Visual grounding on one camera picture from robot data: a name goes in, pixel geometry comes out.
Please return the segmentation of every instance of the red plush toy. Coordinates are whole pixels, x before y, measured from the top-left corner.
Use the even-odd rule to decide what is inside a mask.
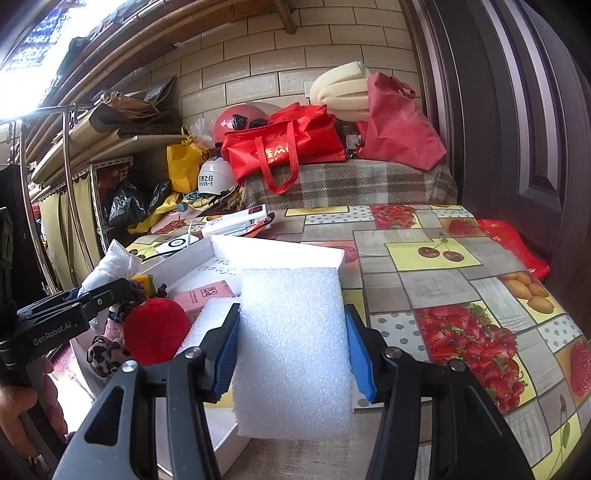
[[[125,344],[145,367],[172,360],[190,329],[187,314],[169,299],[149,299],[123,323]]]

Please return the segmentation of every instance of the plastic bag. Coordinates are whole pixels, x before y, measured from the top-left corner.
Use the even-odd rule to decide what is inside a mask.
[[[446,149],[429,120],[413,102],[406,83],[383,73],[368,78],[369,122],[358,122],[365,145],[361,158],[402,163],[429,171],[443,161]]]
[[[158,183],[152,194],[152,199],[150,200],[150,205],[148,206],[148,213],[152,213],[157,207],[162,205],[169,193],[170,180],[164,180]]]
[[[172,182],[173,190],[189,193],[197,188],[197,176],[201,165],[209,158],[209,149],[195,143],[194,136],[188,134],[183,126],[187,139],[182,143],[170,145],[166,148],[168,162],[168,178]]]
[[[195,143],[205,148],[215,148],[213,141],[213,122],[208,118],[197,118],[189,129],[195,138]]]
[[[147,216],[144,194],[127,180],[119,183],[109,212],[109,226],[132,225],[144,221]]]
[[[550,266],[527,249],[517,230],[507,222],[478,220],[478,225],[487,236],[511,251],[535,278],[543,281],[548,276]]]
[[[138,223],[137,225],[127,227],[127,231],[132,235],[137,233],[146,233],[148,232],[156,223],[160,221],[162,215],[171,210],[177,209],[177,202],[181,199],[181,194],[177,192],[172,192],[168,197],[164,199],[162,204],[157,207],[152,213],[148,215],[146,220],[143,222]]]

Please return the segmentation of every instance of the white foam block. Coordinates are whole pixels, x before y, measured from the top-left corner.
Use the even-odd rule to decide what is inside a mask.
[[[349,345],[337,269],[245,270],[241,300],[238,435],[312,440],[348,432]]]
[[[230,308],[235,303],[240,303],[240,298],[210,299],[203,307],[197,320],[193,323],[185,340],[183,340],[183,343],[179,347],[177,355],[191,346],[201,345],[203,337],[205,337],[205,334],[209,330],[223,325],[223,321],[226,319]]]

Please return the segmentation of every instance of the hand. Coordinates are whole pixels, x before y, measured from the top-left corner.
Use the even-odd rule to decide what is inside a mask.
[[[57,387],[49,374],[53,372],[51,362],[43,359],[43,373],[45,374],[45,398],[49,405],[47,418],[55,431],[68,433],[64,420],[64,412],[57,401]],[[33,388],[16,387],[10,385],[0,388],[0,426],[8,441],[20,457],[37,457],[39,451],[27,436],[18,416],[33,408],[37,403],[37,392]]]

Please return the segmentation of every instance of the red plastic bag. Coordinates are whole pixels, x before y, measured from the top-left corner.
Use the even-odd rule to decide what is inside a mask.
[[[442,162],[446,149],[413,102],[416,95],[409,85],[396,77],[372,73],[368,96],[370,120],[357,123],[365,142],[359,158],[393,161],[420,170],[431,170]]]
[[[344,161],[345,149],[326,105],[294,103],[269,117],[269,124],[226,133],[222,156],[237,181],[259,170],[269,190],[285,193],[297,180],[299,164]],[[290,178],[276,185],[269,167],[290,165]]]
[[[501,220],[477,220],[477,222],[484,233],[511,251],[535,278],[542,281],[548,276],[550,266],[527,250],[523,240],[511,225]]]

